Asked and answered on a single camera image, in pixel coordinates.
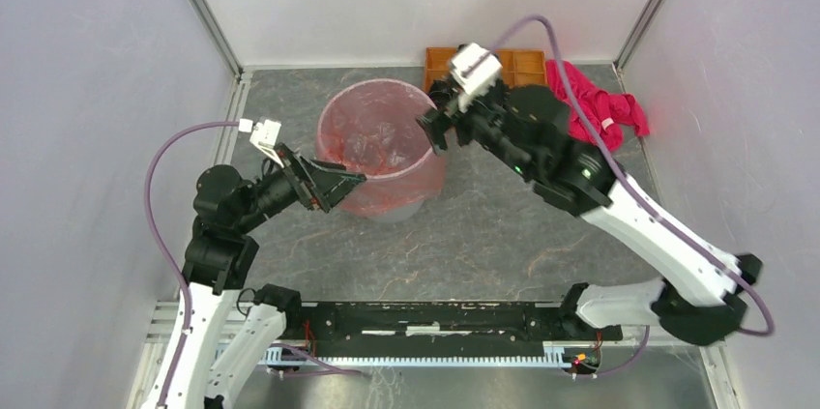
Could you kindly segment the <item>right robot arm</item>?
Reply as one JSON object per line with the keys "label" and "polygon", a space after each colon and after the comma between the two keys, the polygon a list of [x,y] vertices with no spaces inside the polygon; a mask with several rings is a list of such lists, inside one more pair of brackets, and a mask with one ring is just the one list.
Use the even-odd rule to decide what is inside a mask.
{"label": "right robot arm", "polygon": [[432,149],[481,145],[530,184],[546,204],[613,236],[651,265],[652,280],[573,285],[558,324],[571,339],[614,326],[659,327],[689,344],[708,346],[742,329],[743,293],[762,269],[751,253],[731,254],[678,227],[618,163],[569,134],[570,108],[543,85],[493,85],[466,110],[459,91],[433,82],[433,106],[417,121]]}

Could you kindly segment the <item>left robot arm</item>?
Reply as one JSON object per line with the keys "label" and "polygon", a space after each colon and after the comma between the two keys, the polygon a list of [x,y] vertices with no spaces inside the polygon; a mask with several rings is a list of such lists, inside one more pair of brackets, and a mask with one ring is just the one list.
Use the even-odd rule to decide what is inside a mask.
{"label": "left robot arm", "polygon": [[196,216],[181,269],[178,315],[145,408],[232,408],[269,346],[304,326],[301,295],[266,284],[257,289],[241,330],[217,350],[259,245],[252,230],[299,203],[331,212],[366,181],[341,164],[306,159],[284,145],[248,180],[228,164],[196,182]]}

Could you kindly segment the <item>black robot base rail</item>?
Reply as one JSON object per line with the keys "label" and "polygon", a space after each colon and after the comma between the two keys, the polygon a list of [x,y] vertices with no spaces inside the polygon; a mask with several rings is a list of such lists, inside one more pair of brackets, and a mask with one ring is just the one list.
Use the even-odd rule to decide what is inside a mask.
{"label": "black robot base rail", "polygon": [[537,302],[308,302],[267,285],[242,313],[267,300],[286,316],[281,340],[317,358],[536,357],[545,343],[581,346],[619,340],[618,326],[595,329],[568,307]]}

